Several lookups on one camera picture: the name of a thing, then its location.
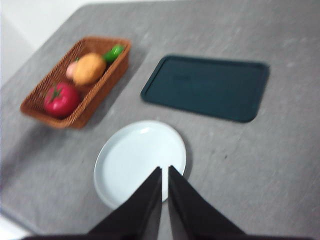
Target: brown basket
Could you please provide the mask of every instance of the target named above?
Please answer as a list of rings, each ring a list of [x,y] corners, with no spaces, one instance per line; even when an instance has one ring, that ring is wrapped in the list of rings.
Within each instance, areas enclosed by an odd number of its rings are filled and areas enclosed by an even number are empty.
[[[117,57],[117,59],[107,67],[103,76],[94,84],[76,86],[81,94],[82,102],[73,111],[73,113],[64,119],[57,119],[48,115],[43,106],[48,90],[54,84],[60,82],[66,82],[74,85],[73,81],[67,79],[66,77],[68,65],[77,57],[81,57],[90,52],[103,55],[111,50],[111,48],[116,44],[123,45],[124,50]],[[81,39],[65,54],[65,56],[57,63],[57,65],[54,66],[54,68],[25,98],[20,106],[20,110],[24,114],[29,115],[54,128],[82,128],[86,125],[101,101],[108,95],[113,86],[126,72],[128,68],[130,47],[130,41],[122,38],[90,36]]]

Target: potato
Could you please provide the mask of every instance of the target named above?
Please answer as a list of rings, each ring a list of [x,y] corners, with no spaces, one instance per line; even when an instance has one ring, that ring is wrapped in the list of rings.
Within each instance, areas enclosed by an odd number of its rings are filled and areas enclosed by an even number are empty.
[[[76,85],[92,84],[104,74],[106,67],[107,64],[100,54],[87,53],[77,62],[73,81]]]

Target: red tomato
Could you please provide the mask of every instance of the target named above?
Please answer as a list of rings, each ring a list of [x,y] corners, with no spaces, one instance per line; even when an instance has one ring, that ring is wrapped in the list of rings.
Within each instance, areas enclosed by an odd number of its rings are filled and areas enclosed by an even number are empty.
[[[44,109],[53,117],[65,118],[79,105],[80,95],[76,88],[61,82],[49,89],[44,98]]]

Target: gray tabletop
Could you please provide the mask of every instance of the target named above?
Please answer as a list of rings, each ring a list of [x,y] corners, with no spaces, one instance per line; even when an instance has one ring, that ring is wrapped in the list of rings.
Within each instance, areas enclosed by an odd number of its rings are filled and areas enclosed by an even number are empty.
[[[320,1],[212,0],[86,5],[1,89],[1,211],[39,234],[86,233],[111,210],[93,184],[117,130],[165,122],[182,135],[188,180],[250,234],[320,239]],[[81,130],[19,112],[24,97],[86,35],[132,41],[130,66]],[[257,117],[235,123],[141,100],[166,54],[271,66]],[[165,202],[159,239],[172,239]]]

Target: white plate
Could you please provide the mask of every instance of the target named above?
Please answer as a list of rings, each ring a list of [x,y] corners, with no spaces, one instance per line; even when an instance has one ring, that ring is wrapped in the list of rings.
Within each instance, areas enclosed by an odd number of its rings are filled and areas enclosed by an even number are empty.
[[[162,201],[168,198],[168,167],[182,175],[186,167],[184,141],[171,126],[138,121],[116,132],[101,149],[94,167],[94,186],[101,200],[115,209],[152,171],[162,168]]]

